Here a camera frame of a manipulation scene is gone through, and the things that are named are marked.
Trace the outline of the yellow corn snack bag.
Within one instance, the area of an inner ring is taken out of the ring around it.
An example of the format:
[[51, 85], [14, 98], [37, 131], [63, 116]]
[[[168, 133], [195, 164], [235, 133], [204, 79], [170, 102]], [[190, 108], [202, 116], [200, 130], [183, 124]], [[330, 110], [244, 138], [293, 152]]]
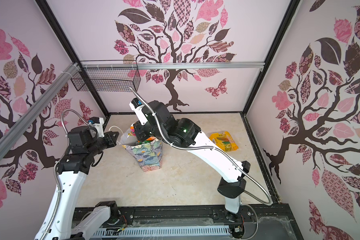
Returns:
[[231, 134], [227, 131], [213, 133], [209, 139], [224, 152], [232, 152], [239, 149]]

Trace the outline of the patterned paper bag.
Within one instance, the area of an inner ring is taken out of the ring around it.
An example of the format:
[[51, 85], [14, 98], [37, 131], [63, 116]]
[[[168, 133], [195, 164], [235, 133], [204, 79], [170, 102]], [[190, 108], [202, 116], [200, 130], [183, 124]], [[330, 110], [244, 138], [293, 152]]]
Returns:
[[120, 140], [117, 141], [138, 163], [144, 172], [159, 170], [162, 168], [163, 141], [155, 139], [144, 143], [137, 140], [136, 135], [131, 134], [130, 128], [121, 132]]

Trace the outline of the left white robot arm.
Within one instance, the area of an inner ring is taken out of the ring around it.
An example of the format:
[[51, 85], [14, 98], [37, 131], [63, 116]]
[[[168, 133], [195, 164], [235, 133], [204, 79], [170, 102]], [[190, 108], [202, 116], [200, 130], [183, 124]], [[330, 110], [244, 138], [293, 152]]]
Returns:
[[72, 226], [81, 188], [90, 169], [98, 164], [95, 157], [115, 147], [118, 136], [119, 132], [103, 133], [92, 126], [76, 127], [67, 133], [68, 146], [53, 169], [57, 187], [36, 240], [88, 240], [103, 223], [120, 217], [116, 202], [105, 201]]

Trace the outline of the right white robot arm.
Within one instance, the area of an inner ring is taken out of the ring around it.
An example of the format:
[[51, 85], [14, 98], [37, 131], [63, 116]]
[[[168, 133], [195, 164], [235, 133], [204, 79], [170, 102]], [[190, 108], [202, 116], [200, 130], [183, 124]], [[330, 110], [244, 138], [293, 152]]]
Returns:
[[145, 106], [134, 98], [129, 106], [139, 119], [134, 123], [139, 141], [155, 137], [172, 148], [187, 151], [203, 160], [221, 176], [218, 192], [225, 197], [226, 211], [231, 214], [239, 212], [240, 196], [249, 177], [249, 162], [231, 158], [198, 125], [187, 118], [175, 119], [161, 102], [153, 101]]

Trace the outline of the orange chip snack bag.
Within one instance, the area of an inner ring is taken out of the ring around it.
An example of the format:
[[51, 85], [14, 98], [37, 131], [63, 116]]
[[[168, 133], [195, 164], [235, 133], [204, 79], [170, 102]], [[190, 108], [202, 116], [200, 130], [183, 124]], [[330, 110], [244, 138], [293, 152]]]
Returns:
[[156, 139], [155, 137], [149, 137], [148, 139], [146, 139], [146, 140], [144, 141], [144, 143], [152, 142], [152, 141], [154, 141], [155, 139]]

